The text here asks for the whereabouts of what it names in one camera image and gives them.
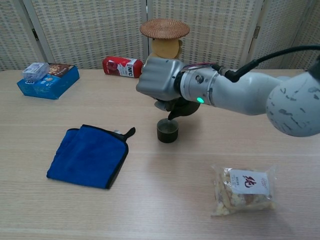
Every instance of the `small black cup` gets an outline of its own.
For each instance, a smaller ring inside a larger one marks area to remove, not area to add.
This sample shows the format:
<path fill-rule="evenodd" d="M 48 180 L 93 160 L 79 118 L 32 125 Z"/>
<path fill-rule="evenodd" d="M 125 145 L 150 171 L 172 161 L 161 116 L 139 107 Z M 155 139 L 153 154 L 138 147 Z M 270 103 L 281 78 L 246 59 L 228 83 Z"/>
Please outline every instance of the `small black cup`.
<path fill-rule="evenodd" d="M 174 142 L 178 138 L 179 125 L 176 120 L 161 119 L 156 125 L 158 139 L 166 144 Z"/>

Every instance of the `green indicator light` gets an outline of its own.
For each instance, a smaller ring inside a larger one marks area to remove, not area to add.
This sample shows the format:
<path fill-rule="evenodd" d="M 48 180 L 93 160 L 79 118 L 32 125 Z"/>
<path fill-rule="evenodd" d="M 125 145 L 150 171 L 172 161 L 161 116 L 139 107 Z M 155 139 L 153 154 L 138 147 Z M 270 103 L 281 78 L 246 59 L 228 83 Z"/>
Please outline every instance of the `green indicator light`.
<path fill-rule="evenodd" d="M 205 100 L 203 100 L 201 97 L 197 97 L 196 100 L 201 104 L 205 103 Z"/>

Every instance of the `red can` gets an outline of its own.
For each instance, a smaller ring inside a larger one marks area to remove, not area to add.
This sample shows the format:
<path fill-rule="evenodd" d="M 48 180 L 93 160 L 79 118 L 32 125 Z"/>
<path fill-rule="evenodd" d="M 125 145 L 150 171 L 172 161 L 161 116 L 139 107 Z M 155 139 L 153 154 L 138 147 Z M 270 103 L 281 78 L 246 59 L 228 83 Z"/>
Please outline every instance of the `red can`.
<path fill-rule="evenodd" d="M 139 59 L 120 56 L 107 56 L 102 61 L 105 74 L 138 78 L 141 75 L 143 62 Z"/>

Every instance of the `woven rattan lid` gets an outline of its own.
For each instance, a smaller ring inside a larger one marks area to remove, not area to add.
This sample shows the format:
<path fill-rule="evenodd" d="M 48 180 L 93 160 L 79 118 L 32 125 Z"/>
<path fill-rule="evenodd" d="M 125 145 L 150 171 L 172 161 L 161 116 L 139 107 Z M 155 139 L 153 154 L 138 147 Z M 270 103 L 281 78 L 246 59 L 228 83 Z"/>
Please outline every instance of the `woven rattan lid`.
<path fill-rule="evenodd" d="M 143 23 L 140 32 L 153 39 L 179 39 L 187 35 L 190 28 L 182 21 L 156 18 Z"/>

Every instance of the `black cable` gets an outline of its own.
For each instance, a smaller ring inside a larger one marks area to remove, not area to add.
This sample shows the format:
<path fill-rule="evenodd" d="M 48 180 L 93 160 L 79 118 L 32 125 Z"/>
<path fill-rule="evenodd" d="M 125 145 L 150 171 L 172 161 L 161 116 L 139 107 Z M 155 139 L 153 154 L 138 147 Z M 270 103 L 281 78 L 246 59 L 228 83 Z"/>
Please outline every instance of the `black cable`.
<path fill-rule="evenodd" d="M 223 75 L 229 79 L 231 82 L 236 83 L 239 79 L 257 67 L 260 63 L 267 61 L 269 59 L 273 59 L 279 57 L 281 55 L 290 54 L 298 51 L 306 51 L 306 50 L 318 50 L 320 51 L 320 44 L 308 44 L 308 45 L 301 45 L 301 46 L 294 46 L 290 47 L 281 51 L 276 51 L 274 53 L 268 54 L 266 56 L 260 57 L 258 59 L 254 59 L 251 62 L 247 63 L 246 65 L 239 68 L 237 71 L 228 70 Z"/>

